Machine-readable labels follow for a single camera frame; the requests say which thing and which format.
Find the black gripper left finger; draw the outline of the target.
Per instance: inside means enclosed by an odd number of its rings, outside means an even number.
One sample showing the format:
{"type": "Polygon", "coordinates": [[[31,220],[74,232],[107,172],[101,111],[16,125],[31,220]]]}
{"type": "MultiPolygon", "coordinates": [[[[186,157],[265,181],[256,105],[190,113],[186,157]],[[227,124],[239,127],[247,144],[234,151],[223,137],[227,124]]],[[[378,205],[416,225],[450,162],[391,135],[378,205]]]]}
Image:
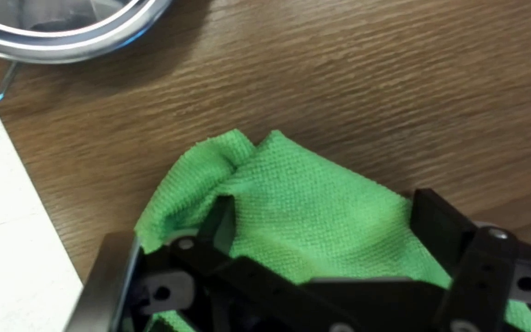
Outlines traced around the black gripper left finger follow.
{"type": "Polygon", "coordinates": [[[284,293],[291,284],[252,258],[232,258],[234,199],[216,199],[201,229],[136,258],[131,317],[136,332],[291,332],[284,293]]]}

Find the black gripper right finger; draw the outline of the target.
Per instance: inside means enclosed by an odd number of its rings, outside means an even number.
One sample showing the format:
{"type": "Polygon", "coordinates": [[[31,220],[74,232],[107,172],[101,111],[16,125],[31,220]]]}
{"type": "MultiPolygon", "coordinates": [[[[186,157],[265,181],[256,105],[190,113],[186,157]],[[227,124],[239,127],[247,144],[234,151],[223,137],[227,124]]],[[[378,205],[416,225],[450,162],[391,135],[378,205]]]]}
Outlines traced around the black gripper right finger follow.
{"type": "Polygon", "coordinates": [[[452,277],[439,328],[520,332],[505,312],[511,301],[531,312],[531,244],[499,227],[477,227],[429,188],[413,194],[409,227],[452,277]]]}

